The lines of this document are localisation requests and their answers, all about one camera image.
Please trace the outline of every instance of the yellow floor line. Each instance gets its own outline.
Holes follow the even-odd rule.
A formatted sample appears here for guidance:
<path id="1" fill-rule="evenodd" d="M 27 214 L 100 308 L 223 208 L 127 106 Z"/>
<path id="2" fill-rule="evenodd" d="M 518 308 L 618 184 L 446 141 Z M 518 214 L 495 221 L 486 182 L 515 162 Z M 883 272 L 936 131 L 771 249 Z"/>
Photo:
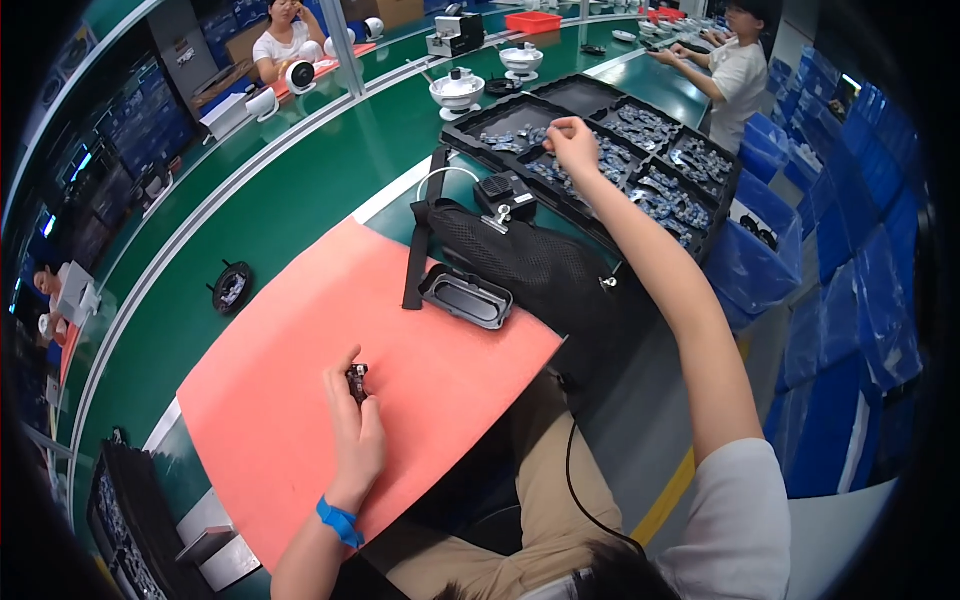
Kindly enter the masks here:
<path id="1" fill-rule="evenodd" d="M 740 358 L 746 362 L 747 356 L 750 354 L 750 339 L 744 338 L 737 340 L 736 347 L 740 350 Z M 671 477 L 670 481 L 666 484 L 666 488 L 660 493 L 660 497 L 658 497 L 654 505 L 650 507 L 650 511 L 647 512 L 646 516 L 640 520 L 634 532 L 630 534 L 631 538 L 643 546 L 650 543 L 650 540 L 654 538 L 663 526 L 663 523 L 665 523 L 673 513 L 673 509 L 677 508 L 677 503 L 680 502 L 681 496 L 684 495 L 686 489 L 689 488 L 693 482 L 693 475 L 696 474 L 696 470 L 693 464 L 693 446 L 691 446 L 686 452 L 686 456 L 684 456 L 680 466 L 677 467 L 677 471 L 674 472 L 673 477 Z"/>

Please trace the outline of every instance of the blue wrist strap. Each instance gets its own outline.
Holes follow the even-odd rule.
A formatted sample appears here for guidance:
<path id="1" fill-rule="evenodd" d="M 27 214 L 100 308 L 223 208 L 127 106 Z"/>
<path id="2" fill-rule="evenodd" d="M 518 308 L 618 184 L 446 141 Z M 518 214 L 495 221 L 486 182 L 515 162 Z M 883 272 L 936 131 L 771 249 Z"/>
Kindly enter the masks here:
<path id="1" fill-rule="evenodd" d="M 326 496 L 321 496 L 320 502 L 317 503 L 317 515 L 320 516 L 321 521 L 337 532 L 340 541 L 346 545 L 359 549 L 364 544 L 363 534 L 353 530 L 353 525 L 357 522 L 356 515 L 330 506 L 326 503 Z"/>

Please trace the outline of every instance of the pink foam pad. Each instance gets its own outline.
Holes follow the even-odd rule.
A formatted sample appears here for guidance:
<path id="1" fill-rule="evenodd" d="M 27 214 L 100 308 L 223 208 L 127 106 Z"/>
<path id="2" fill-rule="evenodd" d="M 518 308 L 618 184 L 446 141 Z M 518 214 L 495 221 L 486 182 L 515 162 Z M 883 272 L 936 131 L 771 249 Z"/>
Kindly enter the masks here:
<path id="1" fill-rule="evenodd" d="M 210 482 L 268 571 L 333 478 L 321 372 L 353 344 L 388 444 L 358 521 L 367 540 L 467 453 L 560 346 L 518 308 L 497 331 L 426 303 L 401 309 L 408 253 L 347 218 L 253 298 L 178 390 Z"/>

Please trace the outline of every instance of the metal binder clip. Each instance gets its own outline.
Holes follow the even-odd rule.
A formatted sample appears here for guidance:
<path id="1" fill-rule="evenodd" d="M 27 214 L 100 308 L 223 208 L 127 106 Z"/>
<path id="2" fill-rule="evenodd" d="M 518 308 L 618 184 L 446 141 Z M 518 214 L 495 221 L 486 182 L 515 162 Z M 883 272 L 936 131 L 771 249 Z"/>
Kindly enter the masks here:
<path id="1" fill-rule="evenodd" d="M 496 208 L 496 212 L 497 212 L 496 217 L 484 215 L 483 217 L 480 217 L 480 220 L 483 221 L 485 224 L 489 225 L 490 227 L 492 227 L 494 230 L 498 231 L 499 233 L 506 235 L 508 229 L 507 229 L 507 226 L 504 225 L 504 223 L 507 223 L 511 219 L 510 206 L 508 204 L 501 204 Z"/>

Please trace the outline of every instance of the black tray with parts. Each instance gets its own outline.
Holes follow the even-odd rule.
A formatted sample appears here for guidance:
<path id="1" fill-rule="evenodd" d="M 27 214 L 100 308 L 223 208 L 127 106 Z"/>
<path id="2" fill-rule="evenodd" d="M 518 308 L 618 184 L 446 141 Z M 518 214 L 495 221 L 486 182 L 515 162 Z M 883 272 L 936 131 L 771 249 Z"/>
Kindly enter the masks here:
<path id="1" fill-rule="evenodd" d="M 549 181 L 544 175 L 537 174 L 526 168 L 530 162 L 539 162 L 544 166 L 551 166 L 553 157 L 550 156 L 540 144 L 530 144 L 525 138 L 517 138 L 516 133 L 525 126 L 532 128 L 541 128 L 549 126 L 554 119 L 575 115 L 576 111 L 568 107 L 558 106 L 553 102 L 548 102 L 535 94 L 542 90 L 563 89 L 560 82 L 577 82 L 568 85 L 582 85 L 580 89 L 588 88 L 591 85 L 598 84 L 609 89 L 612 86 L 596 82 L 586 76 L 569 76 L 561 78 L 556 82 L 541 84 L 530 90 L 529 93 L 523 92 L 513 96 L 507 96 L 500 99 L 495 104 L 480 110 L 472 112 L 460 119 L 444 125 L 440 139 L 443 143 L 460 150 L 464 154 L 478 160 L 487 167 L 496 172 L 514 171 L 516 172 L 534 191 L 540 204 L 558 213 L 569 221 L 574 227 L 583 231 L 586 235 L 592 237 L 602 246 L 611 251 L 615 256 L 623 257 L 623 253 L 613 242 L 606 228 L 593 216 L 592 209 L 578 200 L 575 196 L 567 193 L 561 181 Z M 595 110 L 589 115 L 580 115 L 584 117 L 587 125 L 601 136 L 607 137 L 613 144 L 620 146 L 630 153 L 631 159 L 626 161 L 627 168 L 625 174 L 618 180 L 618 187 L 625 193 L 632 191 L 632 181 L 642 178 L 649 170 L 651 163 L 657 164 L 658 168 L 670 178 L 677 178 L 681 183 L 681 188 L 688 195 L 697 200 L 704 209 L 707 210 L 710 217 L 708 229 L 701 233 L 691 231 L 691 239 L 688 249 L 697 260 L 702 263 L 707 256 L 709 247 L 716 239 L 716 232 L 726 222 L 726 215 L 730 211 L 730 203 L 733 193 L 736 189 L 736 182 L 740 173 L 740 162 L 735 156 L 718 148 L 715 144 L 706 139 L 705 136 L 692 130 L 689 127 L 682 126 L 676 119 L 673 119 L 658 108 L 652 107 L 632 96 L 622 96 L 611 98 L 604 91 L 598 92 L 607 102 L 605 108 Z M 638 108 L 655 113 L 661 118 L 669 119 L 671 123 L 678 125 L 677 132 L 672 139 L 664 144 L 660 144 L 653 153 L 649 153 L 637 144 L 611 131 L 603 124 L 597 122 L 593 117 L 609 118 L 611 112 L 614 112 L 624 106 L 631 104 Z M 512 151 L 495 151 L 492 145 L 481 141 L 481 134 L 487 136 L 503 135 L 512 132 L 515 141 L 520 148 L 513 148 Z M 710 190 L 705 190 L 697 181 L 686 176 L 681 169 L 673 164 L 669 159 L 669 151 L 673 150 L 682 140 L 695 137 L 705 141 L 710 150 L 717 150 L 720 157 L 730 160 L 733 167 L 728 174 L 724 174 L 723 184 L 718 186 L 716 196 L 709 194 Z"/>
<path id="2" fill-rule="evenodd" d="M 720 228 L 727 222 L 727 214 L 730 212 L 732 196 L 725 201 L 716 200 L 694 185 L 693 182 L 686 180 L 680 171 L 677 171 L 659 158 L 654 157 L 652 160 L 645 162 L 638 171 L 632 173 L 627 179 L 626 185 L 623 186 L 623 192 L 628 198 L 631 197 L 632 192 L 637 190 L 655 194 L 658 193 L 655 186 L 648 185 L 645 181 L 651 175 L 651 169 L 654 168 L 667 178 L 677 180 L 678 189 L 685 193 L 691 202 L 698 204 L 707 212 L 709 220 L 705 228 L 692 227 L 682 219 L 677 219 L 676 214 L 672 215 L 673 218 L 686 226 L 690 234 L 690 241 L 686 248 L 687 251 L 690 252 L 690 255 L 693 256 L 698 264 L 703 264 L 710 248 L 716 241 Z M 679 237 L 676 231 L 670 228 L 667 228 L 667 230 L 670 231 L 674 237 Z"/>
<path id="3" fill-rule="evenodd" d="M 653 146 L 645 146 L 644 144 L 640 144 L 635 142 L 634 140 L 630 140 L 631 143 L 633 143 L 635 146 L 637 146 L 638 148 L 642 148 L 647 152 L 655 154 L 660 148 L 663 147 L 664 144 L 669 144 L 670 142 L 672 142 L 677 137 L 679 132 L 682 131 L 684 128 L 683 123 L 671 117 L 666 112 L 663 112 L 662 110 L 660 110 L 659 108 L 653 105 L 649 105 L 645 102 L 642 102 L 637 98 L 634 98 L 633 96 L 626 96 L 618 100 L 617 102 L 613 103 L 611 106 L 607 108 L 601 108 L 597 110 L 590 116 L 590 119 L 592 119 L 593 121 L 596 121 L 597 123 L 599 123 L 600 125 L 604 126 L 607 129 L 614 130 L 615 132 L 619 132 L 617 130 L 617 127 L 621 123 L 623 124 L 628 123 L 626 119 L 620 116 L 620 110 L 622 108 L 628 108 L 628 107 L 634 107 L 639 110 L 644 110 L 646 112 L 649 112 L 653 116 L 658 117 L 660 120 L 662 120 L 666 125 L 668 125 L 671 128 L 670 133 L 662 141 L 659 141 Z"/>
<path id="4" fill-rule="evenodd" d="M 553 105 L 529 94 L 519 93 L 501 98 L 493 105 L 471 112 L 452 123 L 444 125 L 440 140 L 457 150 L 470 155 L 496 171 L 507 171 L 510 158 L 516 153 L 495 151 L 490 144 L 480 140 L 482 134 L 514 134 L 515 143 L 523 146 L 524 152 L 530 146 L 527 140 L 517 136 L 517 132 L 527 125 L 532 129 L 546 128 L 555 119 L 572 116 L 569 110 Z"/>
<path id="5" fill-rule="evenodd" d="M 535 85 L 527 91 L 584 118 L 627 95 L 626 92 L 583 73 L 574 73 L 552 82 Z"/>
<path id="6" fill-rule="evenodd" d="M 707 153 L 716 152 L 717 156 L 726 160 L 732 167 L 729 172 L 719 173 L 717 180 L 714 178 L 708 178 L 707 181 L 697 181 L 692 178 L 688 172 L 684 171 L 684 168 L 681 164 L 678 164 L 678 160 L 683 160 L 681 156 L 677 156 L 677 152 L 684 147 L 684 144 L 688 141 L 696 140 L 703 144 L 703 147 L 706 149 Z M 733 193 L 736 191 L 736 183 L 740 179 L 740 169 L 742 165 L 740 160 L 733 154 L 727 152 L 721 148 L 716 143 L 710 141 L 710 139 L 703 135 L 702 133 L 691 129 L 690 127 L 684 126 L 677 135 L 673 138 L 669 144 L 661 147 L 657 151 L 657 156 L 663 159 L 664 162 L 669 163 L 675 169 L 680 171 L 684 178 L 695 183 L 700 189 L 707 192 L 711 197 L 715 198 L 717 202 L 723 202 L 733 198 Z"/>

